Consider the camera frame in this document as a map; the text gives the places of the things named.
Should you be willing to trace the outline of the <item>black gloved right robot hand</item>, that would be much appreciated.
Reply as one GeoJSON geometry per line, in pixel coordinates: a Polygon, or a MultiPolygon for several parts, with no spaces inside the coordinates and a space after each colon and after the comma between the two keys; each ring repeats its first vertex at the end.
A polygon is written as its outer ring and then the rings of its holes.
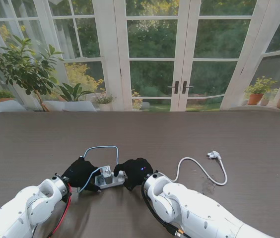
{"type": "Polygon", "coordinates": [[[124,187],[132,191],[136,186],[141,185],[147,175],[153,174],[151,164],[144,158],[129,159],[114,168],[114,176],[117,177],[119,172],[125,172],[127,178],[124,187]]]}

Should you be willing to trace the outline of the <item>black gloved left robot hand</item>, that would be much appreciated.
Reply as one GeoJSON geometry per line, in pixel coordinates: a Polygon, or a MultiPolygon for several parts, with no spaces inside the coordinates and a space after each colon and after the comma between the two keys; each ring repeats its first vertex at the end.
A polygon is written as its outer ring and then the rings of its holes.
{"type": "Polygon", "coordinates": [[[101,189],[94,184],[94,178],[100,175],[100,169],[86,161],[83,156],[75,160],[62,174],[69,179],[71,187],[98,192],[101,189]]]}

